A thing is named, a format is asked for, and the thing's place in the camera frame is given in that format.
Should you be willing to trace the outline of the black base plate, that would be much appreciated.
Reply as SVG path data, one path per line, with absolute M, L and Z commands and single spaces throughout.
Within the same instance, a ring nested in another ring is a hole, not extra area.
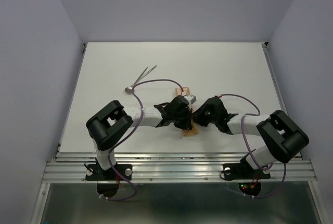
M 85 180 L 87 181 L 116 181 L 123 180 L 112 168 L 103 170 L 99 164 L 84 164 L 86 168 Z M 115 166 L 117 172 L 127 180 L 132 180 L 131 164 L 117 164 Z
M 266 174 L 260 169 L 253 169 L 250 165 L 242 163 L 226 163 L 220 172 L 220 178 L 226 181 L 270 179 L 270 173 Z

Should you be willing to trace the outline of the aluminium frame rail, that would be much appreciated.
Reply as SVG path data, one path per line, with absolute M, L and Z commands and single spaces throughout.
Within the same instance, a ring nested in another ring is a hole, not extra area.
M 219 183 L 223 166 L 237 163 L 243 153 L 118 153 L 119 164 L 132 165 L 132 182 L 143 183 Z M 61 153 L 46 164 L 43 183 L 86 183 L 85 164 L 93 162 L 87 153 Z M 316 181 L 311 161 L 300 156 L 286 167 L 278 162 L 270 169 L 269 182 L 278 182 L 286 172 L 286 181 Z

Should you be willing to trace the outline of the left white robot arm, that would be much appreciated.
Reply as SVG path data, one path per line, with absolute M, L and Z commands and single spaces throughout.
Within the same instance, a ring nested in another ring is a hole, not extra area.
M 165 127 L 173 124 L 182 130 L 192 128 L 193 95 L 176 96 L 171 102 L 152 107 L 124 107 L 117 100 L 108 103 L 86 122 L 86 128 L 93 139 L 98 173 L 104 179 L 111 179 L 116 173 L 114 148 L 129 128 L 141 126 Z

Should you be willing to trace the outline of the silver metal spoon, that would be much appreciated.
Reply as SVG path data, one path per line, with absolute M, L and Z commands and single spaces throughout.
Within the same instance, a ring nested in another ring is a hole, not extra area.
M 124 91 L 127 94 L 131 94 L 134 91 L 134 86 L 136 84 L 138 84 L 145 76 L 147 76 L 149 73 L 151 73 L 155 68 L 157 67 L 157 65 L 153 66 L 152 68 L 148 69 L 148 67 L 146 67 L 143 72 L 138 76 L 138 78 L 135 80 L 135 82 L 131 85 L 128 86 L 124 89 Z

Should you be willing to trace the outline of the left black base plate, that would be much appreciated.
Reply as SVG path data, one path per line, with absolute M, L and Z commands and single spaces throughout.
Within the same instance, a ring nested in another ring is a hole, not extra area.
M 112 168 L 103 170 L 99 164 L 84 164 L 86 168 L 85 180 L 87 181 L 116 181 L 123 180 Z M 117 164 L 115 166 L 117 172 L 127 180 L 132 180 L 131 164 Z

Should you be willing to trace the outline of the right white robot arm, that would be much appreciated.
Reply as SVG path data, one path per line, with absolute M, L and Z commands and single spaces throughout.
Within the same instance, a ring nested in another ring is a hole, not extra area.
M 193 113 L 200 126 L 214 124 L 222 133 L 242 135 L 248 154 L 241 159 L 239 171 L 245 177 L 270 169 L 274 162 L 288 163 L 309 144 L 307 134 L 284 111 L 262 115 L 255 109 L 257 113 L 229 113 L 222 96 L 215 96 Z

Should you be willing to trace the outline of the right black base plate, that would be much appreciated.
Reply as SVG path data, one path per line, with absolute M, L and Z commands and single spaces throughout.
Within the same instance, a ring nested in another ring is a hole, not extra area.
M 260 169 L 253 169 L 250 165 L 242 163 L 226 163 L 220 172 L 220 178 L 226 181 L 270 179 L 270 173 L 266 174 Z

